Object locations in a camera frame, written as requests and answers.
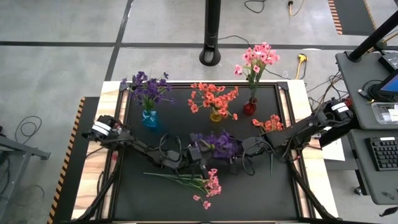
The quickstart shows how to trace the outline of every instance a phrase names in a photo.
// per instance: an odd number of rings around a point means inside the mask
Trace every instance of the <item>vase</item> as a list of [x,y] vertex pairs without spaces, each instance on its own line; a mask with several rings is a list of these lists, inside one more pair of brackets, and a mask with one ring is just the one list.
[[257,98],[250,97],[249,101],[246,102],[243,106],[243,112],[246,115],[252,115],[257,109],[256,106]]
[[147,127],[156,128],[156,126],[157,126],[157,113],[156,113],[156,111],[144,110],[142,112],[142,123],[143,123],[143,125],[145,125]]
[[218,110],[216,110],[214,107],[211,107],[210,119],[214,122],[219,122],[221,119],[223,119],[223,115],[219,114]]

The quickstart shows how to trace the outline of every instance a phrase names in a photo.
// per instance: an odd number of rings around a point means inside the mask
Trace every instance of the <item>yellow plug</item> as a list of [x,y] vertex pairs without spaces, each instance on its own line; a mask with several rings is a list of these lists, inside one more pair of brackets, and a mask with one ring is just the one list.
[[298,59],[300,60],[300,62],[298,63],[298,66],[297,66],[297,74],[296,74],[296,77],[295,77],[294,79],[297,79],[297,78],[299,77],[299,74],[300,74],[300,66],[301,66],[301,64],[302,64],[303,62],[306,62],[306,61],[308,60],[307,56],[305,56],[304,54],[299,54],[299,55],[298,55]]
[[298,55],[298,59],[300,59],[300,62],[303,63],[306,60],[308,60],[307,56],[305,56],[304,54],[299,54]]

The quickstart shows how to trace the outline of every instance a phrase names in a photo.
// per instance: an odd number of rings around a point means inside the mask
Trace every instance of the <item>black floor stripe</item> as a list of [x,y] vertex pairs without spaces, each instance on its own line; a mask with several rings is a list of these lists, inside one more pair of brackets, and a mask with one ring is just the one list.
[[123,40],[124,31],[126,30],[127,21],[129,20],[129,14],[130,14],[132,2],[133,2],[133,0],[127,1],[126,8],[124,10],[124,14],[123,14],[123,18],[122,18],[122,23],[120,24],[118,37],[116,38],[116,43],[115,43],[115,46],[112,51],[112,56],[111,56],[111,59],[109,60],[108,69],[107,69],[106,75],[105,75],[105,81],[111,81],[111,79],[112,79],[113,70],[114,70],[114,66],[116,64],[116,59],[118,58],[118,55],[119,55],[119,50],[120,50],[120,46],[121,46],[121,43]]
[[[279,50],[354,50],[357,45],[302,45],[302,44],[270,44],[272,49]],[[122,43],[121,47],[149,48],[149,49],[202,49],[203,44],[197,43]],[[247,44],[218,44],[221,49],[246,49]],[[395,50],[398,46],[388,46],[386,50]]]
[[31,41],[0,41],[0,46],[28,47],[113,47],[111,42],[31,42]]

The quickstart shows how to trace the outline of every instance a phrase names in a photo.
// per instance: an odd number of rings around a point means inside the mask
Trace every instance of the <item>concrete floor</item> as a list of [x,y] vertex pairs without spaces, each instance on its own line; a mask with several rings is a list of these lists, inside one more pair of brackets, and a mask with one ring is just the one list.
[[[365,37],[338,35],[327,1],[306,0],[298,16],[289,18],[285,0],[268,0],[264,12],[254,14],[243,0],[222,1],[220,37],[240,35],[250,43],[358,45]],[[0,0],[0,41],[115,42],[127,0]],[[379,26],[397,10],[393,0],[368,0]],[[123,42],[203,42],[204,2],[194,0],[134,0]],[[220,43],[243,44],[239,39]],[[391,42],[398,45],[398,39]],[[0,124],[13,136],[18,122],[35,114],[43,119],[40,131],[27,143],[50,151],[48,161],[33,158],[23,185],[39,184],[46,194],[35,205],[10,206],[7,219],[45,223],[60,173],[78,102],[83,96],[99,96],[113,48],[0,46]],[[215,67],[198,61],[200,49],[121,48],[112,80],[131,78],[138,70],[168,72],[172,80],[230,80],[243,49],[221,49]],[[297,55],[308,56],[307,89],[337,72],[335,54],[342,50],[277,50],[281,60],[269,70],[295,76]],[[264,74],[263,79],[278,79]],[[336,84],[345,90],[342,81]],[[319,98],[323,85],[308,95]],[[337,96],[334,91],[328,97]],[[385,207],[369,197],[353,195],[358,186],[354,172],[329,172],[341,218],[354,221],[397,223],[398,216],[379,218]],[[35,200],[36,192],[20,195]]]

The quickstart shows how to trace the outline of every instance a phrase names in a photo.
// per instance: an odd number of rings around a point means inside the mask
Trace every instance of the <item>orange and black hazard tape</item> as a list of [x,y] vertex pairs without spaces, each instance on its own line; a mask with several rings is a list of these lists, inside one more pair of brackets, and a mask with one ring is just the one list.
[[338,34],[343,35],[343,29],[341,28],[341,23],[338,18],[336,6],[334,0],[328,0],[331,16],[333,18],[333,22],[335,23],[336,31]]
[[76,114],[75,124],[73,125],[72,133],[70,135],[67,153],[65,155],[65,159],[63,160],[62,170],[61,170],[61,173],[60,173],[60,179],[58,180],[57,188],[55,189],[55,194],[54,194],[53,202],[52,202],[52,205],[51,205],[50,215],[49,215],[49,219],[47,220],[47,224],[52,224],[53,223],[53,219],[54,219],[54,216],[55,216],[55,211],[57,210],[57,205],[58,205],[58,201],[60,199],[60,194],[61,194],[61,190],[62,190],[63,180],[64,180],[65,175],[67,173],[68,164],[69,164],[69,158],[70,158],[70,154],[72,153],[73,143],[75,142],[77,127],[79,125],[80,116],[81,116],[81,112],[83,111],[83,104],[85,102],[85,99],[86,98],[83,97],[80,100],[79,108],[78,108],[78,111],[77,111],[77,114]]

